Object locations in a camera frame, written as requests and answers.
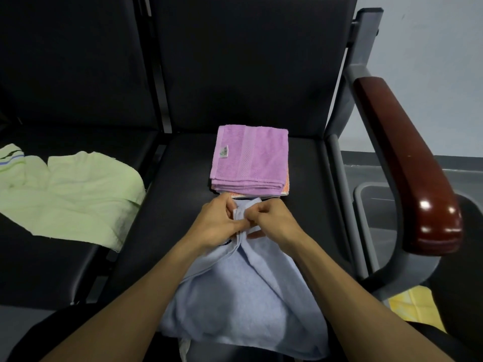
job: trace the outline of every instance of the hand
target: hand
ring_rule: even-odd
[[[249,238],[266,235],[270,240],[276,242],[287,255],[290,255],[294,242],[306,236],[280,198],[254,204],[245,210],[245,218],[262,229],[249,234]]]
[[[228,193],[223,193],[203,205],[201,212],[191,225],[184,238],[195,241],[203,253],[215,248],[239,231],[250,228],[247,219],[233,219],[237,204]]]

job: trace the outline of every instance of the white wall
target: white wall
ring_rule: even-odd
[[[382,7],[369,71],[437,155],[483,157],[483,0],[358,0]],[[357,109],[341,149],[374,151]]]

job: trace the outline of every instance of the towel tag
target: towel tag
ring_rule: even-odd
[[[224,159],[226,157],[228,157],[228,145],[226,145],[220,150],[220,158]]]

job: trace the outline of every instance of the brown wooden armrest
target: brown wooden armrest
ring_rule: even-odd
[[[392,178],[391,187],[399,196],[403,249],[420,255],[455,252],[463,238],[461,212],[428,146],[382,78],[356,78],[353,91],[372,143],[385,161],[381,164]]]

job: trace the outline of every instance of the light blue towel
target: light blue towel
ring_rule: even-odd
[[[257,202],[237,201],[234,218],[241,219]],[[299,359],[324,358],[329,353],[327,325],[297,266],[269,238],[247,240],[247,233],[219,247],[218,261],[212,252],[193,263],[159,330]]]

